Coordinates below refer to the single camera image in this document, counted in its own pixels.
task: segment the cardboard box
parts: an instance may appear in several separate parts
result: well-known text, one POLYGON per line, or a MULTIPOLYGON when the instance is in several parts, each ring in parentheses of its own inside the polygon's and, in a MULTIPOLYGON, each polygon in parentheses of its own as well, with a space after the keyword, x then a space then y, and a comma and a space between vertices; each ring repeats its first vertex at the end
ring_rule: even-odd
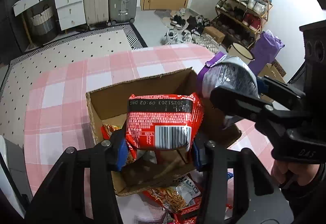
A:
MULTIPOLYGON (((271 64, 267 63, 265 65, 265 67, 261 70, 261 72, 258 74, 258 77, 264 77, 264 76, 268 76, 273 80, 277 80, 280 81, 282 83, 285 83, 285 81, 283 80, 281 74, 278 72, 278 70, 271 64)), ((270 97, 266 96, 266 95, 262 95, 260 97, 261 99, 268 101, 268 102, 274 102, 273 99, 271 99, 270 97)))
MULTIPOLYGON (((184 69, 159 76, 118 83, 86 93, 87 107, 91 120, 94 143, 103 140, 103 123, 123 125, 126 120, 128 98, 131 94, 185 94, 196 90, 197 75, 191 69, 184 69)), ((241 135, 235 125, 223 128, 224 114, 214 109, 208 99, 203 100, 204 119, 200 129, 209 139, 225 147, 230 146, 241 135)), ((192 163, 186 164, 177 150, 161 152, 165 164, 154 164, 142 158, 123 167, 121 172, 113 171, 112 180, 118 196, 135 194, 149 188, 159 187, 194 169, 192 163)))
POLYGON ((222 43, 225 34, 223 34, 221 31, 217 30, 215 27, 213 26, 207 26, 204 28, 203 31, 204 34, 209 34, 211 37, 215 38, 215 41, 217 43, 222 43))

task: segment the pink plaid tablecloth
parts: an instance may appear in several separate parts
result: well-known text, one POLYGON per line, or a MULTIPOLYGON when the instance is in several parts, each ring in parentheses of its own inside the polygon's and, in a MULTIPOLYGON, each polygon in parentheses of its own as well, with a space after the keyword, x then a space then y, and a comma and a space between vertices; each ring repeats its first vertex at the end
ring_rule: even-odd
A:
MULTIPOLYGON (((198 73, 212 57, 204 47, 182 44, 110 54, 42 73, 30 90, 24 127, 25 162, 33 194, 67 147, 92 146, 87 91, 188 67, 198 73)), ((232 148, 250 147, 269 169, 270 143, 248 120, 239 128, 245 133, 232 148)))

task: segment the shoe rack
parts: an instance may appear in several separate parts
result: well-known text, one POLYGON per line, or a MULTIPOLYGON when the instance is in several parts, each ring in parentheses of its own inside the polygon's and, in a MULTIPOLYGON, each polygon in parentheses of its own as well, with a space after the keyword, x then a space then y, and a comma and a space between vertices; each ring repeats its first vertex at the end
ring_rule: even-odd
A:
MULTIPOLYGON (((235 17, 231 16, 229 13, 221 10, 220 8, 215 7, 215 11, 217 13, 217 15, 219 16, 221 13, 226 15, 227 17, 229 17, 230 19, 232 19, 233 21, 235 21, 237 24, 241 25, 242 27, 244 27, 247 31, 251 32, 254 34, 255 36, 255 40, 253 43, 251 43, 247 48, 250 50, 253 48, 254 44, 257 42, 257 40, 260 37, 260 34, 263 32, 263 28, 266 25, 266 23, 268 22, 268 17, 269 17, 269 12, 271 10, 271 8, 273 7, 272 3, 269 0, 262 0, 266 3, 267 6, 267 10, 262 14, 259 15, 257 14, 255 11, 247 8, 246 6, 244 6, 243 4, 241 4, 240 2, 237 2, 236 0, 221 0, 221 1, 229 1, 229 2, 233 2, 235 4, 237 4, 237 7, 239 8, 240 6, 242 6, 245 9, 245 13, 251 13, 253 15, 255 15, 256 17, 258 17, 260 19, 260 28, 257 31, 254 31, 252 29, 250 29, 248 26, 244 25, 241 21, 237 20, 235 17)), ((231 35, 230 33, 227 33, 228 35, 230 35, 234 40, 236 40, 237 43, 241 44, 241 42, 239 40, 237 40, 233 35, 231 35)))

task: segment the floor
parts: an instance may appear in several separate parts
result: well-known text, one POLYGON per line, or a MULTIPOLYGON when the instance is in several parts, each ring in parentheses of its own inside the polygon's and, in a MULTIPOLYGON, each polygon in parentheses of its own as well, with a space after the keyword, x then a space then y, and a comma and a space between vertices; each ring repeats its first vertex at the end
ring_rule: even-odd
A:
MULTIPOLYGON (((141 11, 140 8, 137 8, 134 26, 149 47, 160 46, 160 40, 168 30, 154 11, 141 11)), ((119 30, 73 40, 16 64, 9 74, 0 101, 0 134, 13 143, 23 146, 29 89, 41 72, 92 56, 100 57, 124 50, 131 50, 131 47, 124 32, 119 30)))

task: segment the laundry basket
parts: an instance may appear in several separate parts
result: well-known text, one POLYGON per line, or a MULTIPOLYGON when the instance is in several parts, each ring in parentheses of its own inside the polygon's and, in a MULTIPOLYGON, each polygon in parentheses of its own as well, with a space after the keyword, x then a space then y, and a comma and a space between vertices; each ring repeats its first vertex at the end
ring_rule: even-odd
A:
POLYGON ((31 20, 33 42, 38 46, 51 41, 58 35, 52 7, 48 7, 40 14, 33 16, 31 20))

